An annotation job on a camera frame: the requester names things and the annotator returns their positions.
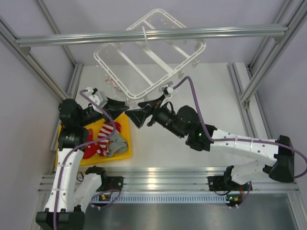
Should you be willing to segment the grey sock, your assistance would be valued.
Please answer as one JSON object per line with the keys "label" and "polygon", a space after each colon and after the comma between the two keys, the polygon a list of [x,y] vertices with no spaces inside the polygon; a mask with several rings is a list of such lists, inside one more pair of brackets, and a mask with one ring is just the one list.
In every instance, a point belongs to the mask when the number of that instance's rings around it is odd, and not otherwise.
{"label": "grey sock", "polygon": [[118,131],[115,131],[115,133],[109,139],[110,143],[108,145],[108,158],[113,157],[114,153],[123,154],[128,150],[127,141],[120,135]]}

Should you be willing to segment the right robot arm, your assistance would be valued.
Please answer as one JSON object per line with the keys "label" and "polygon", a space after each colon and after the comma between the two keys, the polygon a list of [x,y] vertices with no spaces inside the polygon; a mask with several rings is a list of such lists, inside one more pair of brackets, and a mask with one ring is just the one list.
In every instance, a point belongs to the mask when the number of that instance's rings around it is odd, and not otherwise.
{"label": "right robot arm", "polygon": [[251,159],[242,165],[230,165],[224,171],[224,185],[235,190],[240,185],[266,177],[281,183],[292,183],[294,176],[294,151],[289,137],[260,140],[237,136],[212,125],[201,124],[199,114],[185,105],[174,110],[171,102],[163,103],[164,97],[138,103],[138,108],[127,110],[126,116],[137,128],[149,117],[147,126],[158,123],[196,151],[220,151]]}

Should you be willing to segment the white translucent sock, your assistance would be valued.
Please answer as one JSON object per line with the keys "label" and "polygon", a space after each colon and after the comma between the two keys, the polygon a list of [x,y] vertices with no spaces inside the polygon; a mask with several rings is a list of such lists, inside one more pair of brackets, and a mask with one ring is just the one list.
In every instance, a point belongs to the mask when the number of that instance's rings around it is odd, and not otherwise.
{"label": "white translucent sock", "polygon": [[118,86],[118,84],[110,77],[107,77],[105,75],[105,83],[107,87],[111,90],[112,92],[112,98],[117,101],[124,101],[125,105],[129,106],[130,100],[129,98],[125,95],[123,90]]}

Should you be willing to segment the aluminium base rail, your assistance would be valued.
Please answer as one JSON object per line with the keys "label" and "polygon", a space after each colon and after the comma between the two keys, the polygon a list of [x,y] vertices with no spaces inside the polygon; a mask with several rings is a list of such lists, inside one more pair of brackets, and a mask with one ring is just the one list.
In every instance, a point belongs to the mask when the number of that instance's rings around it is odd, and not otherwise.
{"label": "aluminium base rail", "polygon": [[[196,168],[135,168],[135,167],[106,167],[108,176],[123,177],[123,192],[144,193],[209,193],[209,176],[222,176],[223,167]],[[38,191],[51,191],[55,175],[43,175]],[[297,193],[296,182],[283,184],[270,178],[252,182],[252,192],[262,194]]]}

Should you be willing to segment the aluminium top crossbar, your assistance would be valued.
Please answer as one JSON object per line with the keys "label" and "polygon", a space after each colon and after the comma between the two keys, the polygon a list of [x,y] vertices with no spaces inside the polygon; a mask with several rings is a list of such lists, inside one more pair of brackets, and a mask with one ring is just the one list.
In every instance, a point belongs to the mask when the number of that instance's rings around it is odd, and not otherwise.
{"label": "aluminium top crossbar", "polygon": [[15,42],[22,46],[62,46],[116,42],[139,42],[153,40],[189,40],[233,37],[284,36],[285,24],[246,25],[208,28],[177,28],[161,30],[117,31],[94,34],[54,34],[19,37]]}

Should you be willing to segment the white plastic clip hanger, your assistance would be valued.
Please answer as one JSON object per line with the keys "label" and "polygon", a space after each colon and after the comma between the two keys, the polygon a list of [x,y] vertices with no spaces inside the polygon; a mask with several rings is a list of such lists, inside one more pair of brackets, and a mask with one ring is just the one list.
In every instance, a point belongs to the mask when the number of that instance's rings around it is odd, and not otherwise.
{"label": "white plastic clip hanger", "polygon": [[196,66],[205,50],[204,39],[151,40],[150,30],[183,29],[185,26],[162,9],[154,9],[127,28],[140,32],[141,40],[106,43],[94,51],[99,68],[126,98],[138,100],[167,83],[174,75],[183,76],[184,67]]}

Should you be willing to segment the red white striped sock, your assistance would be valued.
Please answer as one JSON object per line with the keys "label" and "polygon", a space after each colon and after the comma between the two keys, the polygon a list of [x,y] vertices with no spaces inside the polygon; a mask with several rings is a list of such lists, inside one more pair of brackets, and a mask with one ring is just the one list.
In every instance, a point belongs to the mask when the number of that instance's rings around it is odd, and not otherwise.
{"label": "red white striped sock", "polygon": [[[116,131],[118,131],[119,133],[121,132],[121,125],[118,122],[115,122],[115,126],[116,126]],[[113,131],[113,126],[111,123],[108,122],[104,122],[103,126],[101,127],[101,129],[98,132],[98,139],[104,138],[109,136],[109,134]],[[88,135],[88,140],[87,142],[93,141],[93,130],[92,129],[88,129],[87,130],[89,132]],[[100,157],[107,157],[109,150],[108,150],[108,145],[110,143],[110,139],[104,139],[101,141],[98,141],[96,143],[92,143],[90,145],[87,145],[85,148],[85,152],[83,155],[83,159],[89,159],[92,156],[98,154]]]}

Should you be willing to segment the yellow plastic bin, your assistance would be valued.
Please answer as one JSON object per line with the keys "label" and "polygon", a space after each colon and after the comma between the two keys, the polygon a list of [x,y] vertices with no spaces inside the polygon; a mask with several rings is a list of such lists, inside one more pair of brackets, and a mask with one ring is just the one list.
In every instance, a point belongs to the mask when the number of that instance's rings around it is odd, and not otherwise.
{"label": "yellow plastic bin", "polygon": [[80,144],[96,141],[80,148],[83,152],[80,166],[94,165],[111,161],[128,159],[132,156],[130,126],[128,117],[124,114],[114,120],[115,133],[108,139],[113,127],[105,119],[100,118],[90,124],[78,126],[61,125],[58,135],[59,153],[64,148],[72,149]]}

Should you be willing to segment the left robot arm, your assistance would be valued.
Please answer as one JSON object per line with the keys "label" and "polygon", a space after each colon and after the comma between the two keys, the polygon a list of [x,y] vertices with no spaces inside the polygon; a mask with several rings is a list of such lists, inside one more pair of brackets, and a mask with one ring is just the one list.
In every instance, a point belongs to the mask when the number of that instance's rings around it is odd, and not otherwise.
{"label": "left robot arm", "polygon": [[75,182],[79,165],[89,148],[95,154],[111,157],[128,151],[128,143],[120,136],[120,124],[114,120],[128,110],[125,102],[91,96],[83,109],[74,99],[59,104],[61,131],[58,138],[57,171],[49,199],[35,221],[44,230],[81,230],[85,212],[97,190],[108,186],[104,168],[90,167],[78,188]]}

